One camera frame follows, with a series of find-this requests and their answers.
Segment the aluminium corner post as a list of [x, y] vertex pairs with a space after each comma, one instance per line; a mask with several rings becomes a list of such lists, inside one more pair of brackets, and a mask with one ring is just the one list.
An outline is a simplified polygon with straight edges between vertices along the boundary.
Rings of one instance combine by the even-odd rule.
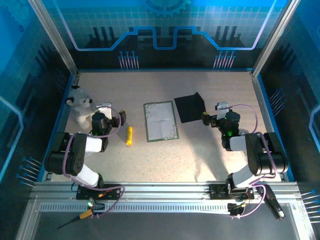
[[28, 2], [35, 12], [37, 18], [39, 19], [40, 23], [42, 24], [47, 35], [49, 36], [54, 47], [56, 48], [57, 52], [59, 53], [61, 59], [65, 63], [66, 67], [72, 75], [77, 76], [79, 73], [78, 68], [76, 67], [76, 64], [67, 46], [65, 45], [58, 29], [56, 28], [56, 25], [54, 24], [43, 2], [41, 0], [28, 0]]
[[257, 77], [260, 71], [262, 70], [263, 66], [265, 65], [269, 56], [271, 55], [273, 49], [275, 48], [277, 42], [282, 36], [290, 19], [295, 13], [298, 5], [300, 4], [300, 1], [301, 0], [288, 0], [273, 30], [271, 31], [271, 34], [269, 35], [265, 46], [263, 47], [260, 55], [257, 58], [257, 61], [253, 66], [252, 73], [251, 73], [252, 77]]

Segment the white letter paper green border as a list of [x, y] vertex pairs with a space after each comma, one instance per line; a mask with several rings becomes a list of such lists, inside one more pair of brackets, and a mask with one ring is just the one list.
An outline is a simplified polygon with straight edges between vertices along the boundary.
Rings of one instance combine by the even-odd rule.
[[179, 139], [172, 101], [145, 103], [143, 110], [148, 143]]

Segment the grey white plush husky toy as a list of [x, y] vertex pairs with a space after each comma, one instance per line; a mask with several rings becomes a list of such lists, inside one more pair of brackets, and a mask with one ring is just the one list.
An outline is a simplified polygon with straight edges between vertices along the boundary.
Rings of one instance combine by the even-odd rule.
[[75, 122], [83, 129], [88, 129], [91, 124], [89, 117], [97, 111], [97, 105], [92, 97], [79, 85], [73, 84], [68, 93], [65, 103], [70, 107], [70, 113]]

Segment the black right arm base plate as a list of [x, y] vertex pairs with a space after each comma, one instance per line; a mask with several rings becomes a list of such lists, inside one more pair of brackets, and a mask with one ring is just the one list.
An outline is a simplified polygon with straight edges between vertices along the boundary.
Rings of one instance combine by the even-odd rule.
[[248, 187], [232, 187], [228, 184], [210, 184], [207, 189], [204, 190], [206, 194], [209, 194], [211, 200], [253, 200], [255, 198], [254, 191]]

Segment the orange handled screwdriver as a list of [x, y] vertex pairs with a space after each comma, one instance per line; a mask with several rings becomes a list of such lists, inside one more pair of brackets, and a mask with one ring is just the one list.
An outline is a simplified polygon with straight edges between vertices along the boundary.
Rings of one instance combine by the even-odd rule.
[[93, 210], [92, 209], [88, 209], [87, 211], [85, 212], [82, 212], [81, 214], [77, 215], [75, 218], [73, 218], [72, 220], [64, 223], [63, 225], [61, 226], [58, 226], [56, 229], [59, 230], [65, 226], [67, 226], [68, 224], [71, 224], [71, 223], [74, 223], [76, 221], [79, 221], [79, 220], [82, 220], [82, 219], [85, 219], [87, 217], [90, 217], [91, 215], [93, 214]]

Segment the long aluminium frame rail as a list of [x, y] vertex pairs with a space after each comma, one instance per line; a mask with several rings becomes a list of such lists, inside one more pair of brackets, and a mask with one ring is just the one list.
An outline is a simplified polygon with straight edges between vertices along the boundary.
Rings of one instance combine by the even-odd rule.
[[[121, 202], [201, 203], [210, 196], [205, 193], [213, 182], [124, 182]], [[280, 203], [301, 199], [296, 182], [267, 182]], [[29, 198], [38, 201], [75, 201], [77, 184], [71, 182], [38, 182]]]

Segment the black handheld device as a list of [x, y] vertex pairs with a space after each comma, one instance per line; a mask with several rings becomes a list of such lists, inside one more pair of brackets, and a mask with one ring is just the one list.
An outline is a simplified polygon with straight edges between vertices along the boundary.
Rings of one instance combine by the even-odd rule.
[[269, 185], [266, 184], [264, 188], [260, 186], [257, 191], [259, 192], [264, 203], [277, 221], [281, 221], [286, 217], [281, 205], [276, 198], [275, 193]]

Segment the black paper envelope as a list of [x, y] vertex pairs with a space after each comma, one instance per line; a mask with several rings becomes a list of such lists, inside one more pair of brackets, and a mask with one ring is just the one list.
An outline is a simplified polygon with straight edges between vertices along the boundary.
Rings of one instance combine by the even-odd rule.
[[202, 113], [206, 111], [205, 102], [198, 92], [177, 97], [174, 102], [182, 124], [201, 120]]

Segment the black controller box with LED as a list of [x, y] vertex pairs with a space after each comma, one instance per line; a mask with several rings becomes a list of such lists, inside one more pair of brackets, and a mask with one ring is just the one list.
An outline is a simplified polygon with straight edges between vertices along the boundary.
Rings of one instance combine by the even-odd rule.
[[94, 213], [95, 211], [104, 210], [106, 205], [104, 203], [96, 202], [93, 198], [90, 198], [87, 203], [87, 208]]

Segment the blue edged table side rail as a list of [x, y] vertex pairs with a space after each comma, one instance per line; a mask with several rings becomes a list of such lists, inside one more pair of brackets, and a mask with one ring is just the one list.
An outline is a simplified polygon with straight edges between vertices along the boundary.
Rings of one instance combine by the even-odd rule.
[[43, 181], [46, 181], [46, 179], [47, 179], [47, 171], [45, 170], [45, 160], [50, 155], [51, 148], [52, 148], [52, 145], [54, 143], [54, 140], [56, 138], [57, 133], [63, 132], [66, 127], [66, 124], [67, 124], [67, 121], [69, 118], [69, 112], [70, 112], [70, 107], [67, 106], [67, 104], [66, 104], [66, 98], [69, 95], [69, 92], [71, 90], [71, 86], [73, 84], [76, 84], [76, 85], [78, 84], [79, 76], [80, 76], [79, 74], [77, 74], [77, 75], [71, 74], [68, 79], [67, 86], [64, 91], [64, 95], [62, 97], [62, 102], [60, 104], [60, 108], [59, 108], [59, 111], [58, 111], [58, 114], [57, 114], [57, 117], [56, 117], [56, 120], [54, 123], [54, 127], [53, 127], [53, 130], [51, 133], [51, 137], [48, 142], [47, 150], [44, 154], [42, 166], [41, 166], [39, 174], [37, 176], [37, 182], [43, 182]]
[[251, 79], [266, 131], [276, 133], [282, 150], [284, 151], [285, 155], [287, 155], [262, 78], [259, 74], [257, 76], [251, 74]]

